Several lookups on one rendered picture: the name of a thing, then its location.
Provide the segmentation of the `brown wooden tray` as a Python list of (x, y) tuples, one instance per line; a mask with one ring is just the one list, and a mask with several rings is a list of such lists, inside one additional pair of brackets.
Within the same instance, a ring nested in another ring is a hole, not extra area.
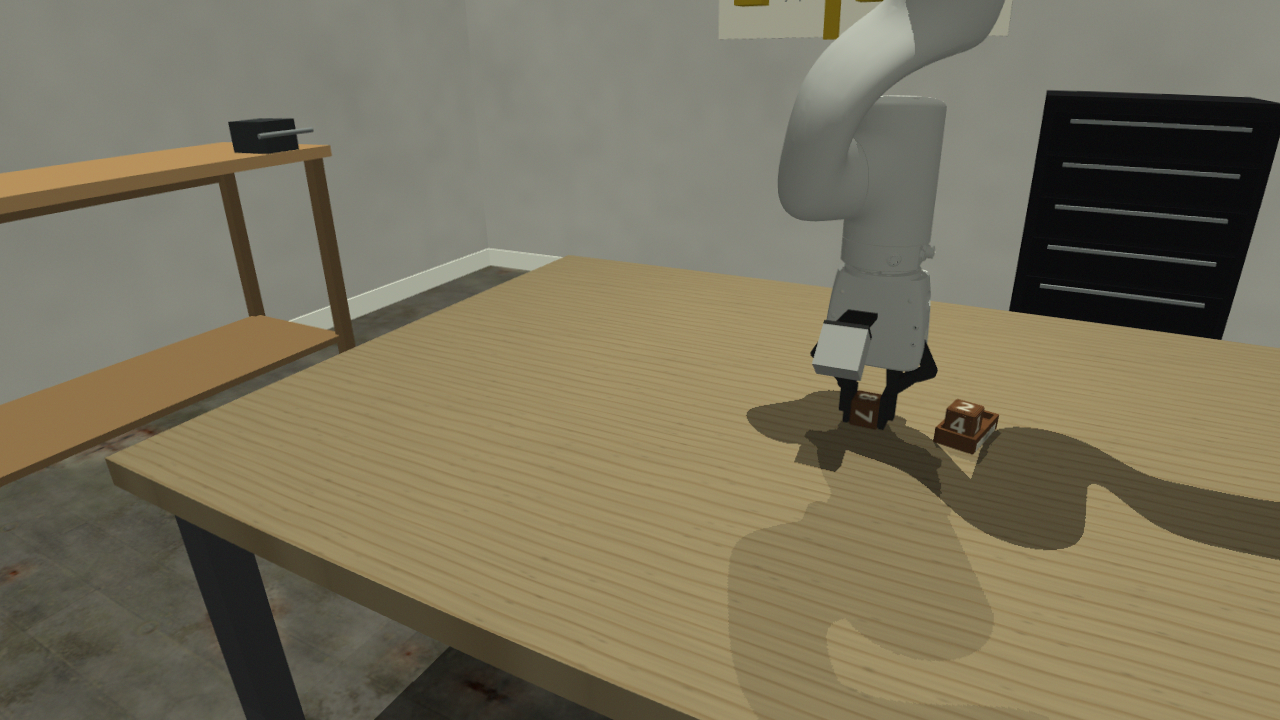
[(956, 448), (966, 454), (975, 454), (977, 450), (986, 442), (986, 439), (995, 432), (998, 423), (998, 414), (989, 413), (984, 410), (980, 430), (977, 436), (963, 436), (954, 430), (945, 429), (945, 420), (934, 427), (934, 443), (945, 445), (950, 448)]

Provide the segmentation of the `brown number cube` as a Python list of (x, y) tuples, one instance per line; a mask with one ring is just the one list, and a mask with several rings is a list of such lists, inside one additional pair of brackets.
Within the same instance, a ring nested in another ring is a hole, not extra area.
[(858, 389), (851, 401), (849, 424), (877, 429), (881, 395)]
[(980, 430), (983, 414), (984, 406), (957, 398), (946, 409), (943, 428), (974, 437)]

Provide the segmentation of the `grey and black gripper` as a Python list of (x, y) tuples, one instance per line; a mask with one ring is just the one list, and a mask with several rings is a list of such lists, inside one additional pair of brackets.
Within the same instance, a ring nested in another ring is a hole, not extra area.
[[(870, 325), (865, 365), (886, 369), (877, 421), (877, 428), (884, 430), (887, 421), (893, 421), (899, 393), (916, 382), (934, 378), (938, 372), (927, 345), (931, 274), (919, 266), (906, 274), (882, 275), (844, 264), (840, 264), (835, 277), (826, 320), (837, 322), (847, 310), (878, 313)], [(841, 388), (838, 410), (844, 411), (842, 421), (847, 423), (858, 380), (835, 379)]]

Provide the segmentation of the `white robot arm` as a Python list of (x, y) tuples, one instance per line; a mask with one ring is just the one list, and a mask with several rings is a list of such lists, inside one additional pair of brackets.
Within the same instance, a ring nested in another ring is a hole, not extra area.
[[(882, 95), (913, 72), (977, 47), (1004, 3), (883, 0), (808, 72), (780, 158), (780, 202), (803, 222), (844, 219), (844, 263), (900, 275), (933, 259), (947, 108), (934, 97)], [(824, 320), (812, 363), (817, 374), (861, 380), (877, 316), (847, 310)]]

